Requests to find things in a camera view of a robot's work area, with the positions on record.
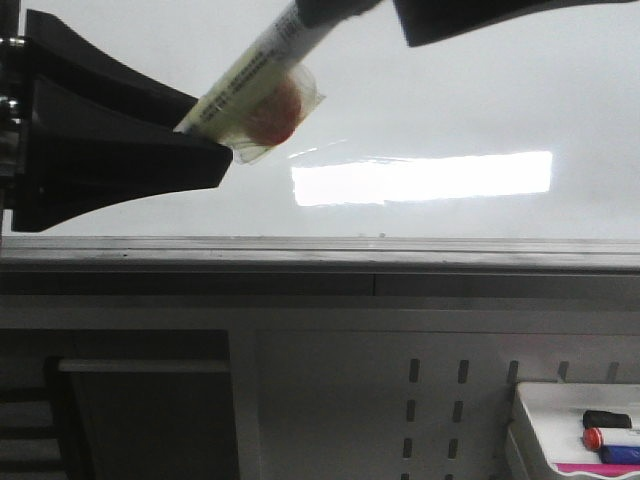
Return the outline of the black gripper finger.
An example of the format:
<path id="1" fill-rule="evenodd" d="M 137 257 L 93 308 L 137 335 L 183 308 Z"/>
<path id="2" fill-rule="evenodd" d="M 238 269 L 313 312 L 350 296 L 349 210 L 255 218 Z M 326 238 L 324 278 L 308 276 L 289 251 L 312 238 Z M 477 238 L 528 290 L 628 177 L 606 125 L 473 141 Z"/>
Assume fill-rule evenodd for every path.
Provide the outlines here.
<path id="1" fill-rule="evenodd" d="M 544 11 L 625 0 L 402 0 L 394 1 L 407 44 L 420 47 Z"/>

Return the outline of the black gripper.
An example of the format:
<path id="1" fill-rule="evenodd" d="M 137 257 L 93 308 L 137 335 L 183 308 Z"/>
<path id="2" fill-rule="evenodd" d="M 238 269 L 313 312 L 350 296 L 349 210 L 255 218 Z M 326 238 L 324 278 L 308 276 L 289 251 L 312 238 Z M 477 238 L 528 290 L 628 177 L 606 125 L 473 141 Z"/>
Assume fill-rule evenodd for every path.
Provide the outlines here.
<path id="1" fill-rule="evenodd" d="M 1 209 L 43 232 L 145 197 L 219 186 L 232 151 L 175 132 L 195 98 L 93 46 L 56 16 L 1 1 Z"/>

